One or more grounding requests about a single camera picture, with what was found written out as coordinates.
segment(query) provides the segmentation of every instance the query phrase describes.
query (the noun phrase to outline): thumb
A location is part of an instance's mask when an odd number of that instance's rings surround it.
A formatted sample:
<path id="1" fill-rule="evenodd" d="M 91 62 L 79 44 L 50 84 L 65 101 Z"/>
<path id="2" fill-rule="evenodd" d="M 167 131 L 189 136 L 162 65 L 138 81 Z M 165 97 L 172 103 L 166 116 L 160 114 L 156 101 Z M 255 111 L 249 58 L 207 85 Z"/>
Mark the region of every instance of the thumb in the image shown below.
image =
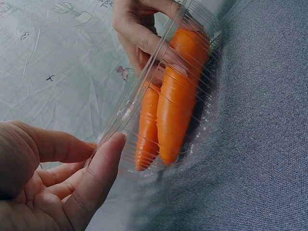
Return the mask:
<path id="1" fill-rule="evenodd" d="M 64 204 L 74 230 L 84 230 L 105 201 L 118 171 L 126 135 L 116 133 L 96 152 L 75 191 Z"/>

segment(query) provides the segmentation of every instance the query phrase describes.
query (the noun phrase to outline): baby carrot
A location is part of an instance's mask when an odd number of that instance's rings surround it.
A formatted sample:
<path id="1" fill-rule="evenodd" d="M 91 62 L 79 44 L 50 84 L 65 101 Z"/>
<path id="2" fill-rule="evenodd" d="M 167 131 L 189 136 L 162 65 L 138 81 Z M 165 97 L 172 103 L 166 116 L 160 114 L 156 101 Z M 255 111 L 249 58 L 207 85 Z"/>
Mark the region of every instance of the baby carrot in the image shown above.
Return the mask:
<path id="1" fill-rule="evenodd" d="M 147 169 L 159 152 L 156 124 L 158 92 L 160 88 L 150 84 L 141 102 L 139 136 L 135 155 L 135 166 L 138 171 Z"/>
<path id="2" fill-rule="evenodd" d="M 196 103 L 197 85 L 208 60 L 205 33 L 179 28 L 170 46 L 187 62 L 186 68 L 166 67 L 157 106 L 159 153 L 166 165 L 176 161 Z"/>

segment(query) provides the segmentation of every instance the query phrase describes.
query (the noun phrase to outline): ridged plastic packaging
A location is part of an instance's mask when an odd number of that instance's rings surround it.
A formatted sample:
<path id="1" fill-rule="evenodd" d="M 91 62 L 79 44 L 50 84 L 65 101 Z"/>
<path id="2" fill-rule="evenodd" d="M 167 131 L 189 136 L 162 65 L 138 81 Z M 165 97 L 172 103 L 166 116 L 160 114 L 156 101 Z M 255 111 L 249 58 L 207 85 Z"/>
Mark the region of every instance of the ridged plastic packaging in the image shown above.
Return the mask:
<path id="1" fill-rule="evenodd" d="M 127 133 L 120 164 L 128 171 L 149 173 L 189 161 L 216 118 L 221 24 L 198 1 L 184 0 L 167 25 L 98 139 Z M 194 57 L 185 53 L 196 47 Z"/>

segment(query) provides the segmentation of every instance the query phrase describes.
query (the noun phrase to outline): textured gray surface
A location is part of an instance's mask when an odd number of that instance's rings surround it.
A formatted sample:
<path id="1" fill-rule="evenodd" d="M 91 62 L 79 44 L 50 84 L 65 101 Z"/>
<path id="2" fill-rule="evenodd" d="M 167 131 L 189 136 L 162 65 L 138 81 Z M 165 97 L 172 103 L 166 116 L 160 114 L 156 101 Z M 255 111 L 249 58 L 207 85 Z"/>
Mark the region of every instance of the textured gray surface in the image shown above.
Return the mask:
<path id="1" fill-rule="evenodd" d="M 225 25 L 215 127 L 190 162 L 120 191 L 89 230 L 308 230 L 308 1 Z"/>

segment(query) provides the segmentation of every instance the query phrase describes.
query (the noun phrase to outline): human hand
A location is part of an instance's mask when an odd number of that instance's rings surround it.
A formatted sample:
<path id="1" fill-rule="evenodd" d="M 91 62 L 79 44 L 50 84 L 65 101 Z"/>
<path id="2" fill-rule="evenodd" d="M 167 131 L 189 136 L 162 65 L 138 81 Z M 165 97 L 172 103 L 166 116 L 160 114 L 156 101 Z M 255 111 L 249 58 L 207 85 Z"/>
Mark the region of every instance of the human hand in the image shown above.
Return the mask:
<path id="1" fill-rule="evenodd" d="M 126 136 L 96 148 L 58 131 L 0 123 L 0 230 L 84 230 L 114 183 Z M 49 170 L 40 162 L 60 161 Z"/>
<path id="2" fill-rule="evenodd" d="M 130 62 L 139 76 L 160 38 L 154 26 L 154 13 L 162 12 L 173 19 L 180 7 L 174 0 L 115 0 L 113 24 Z M 181 58 L 164 44 L 157 58 Z"/>

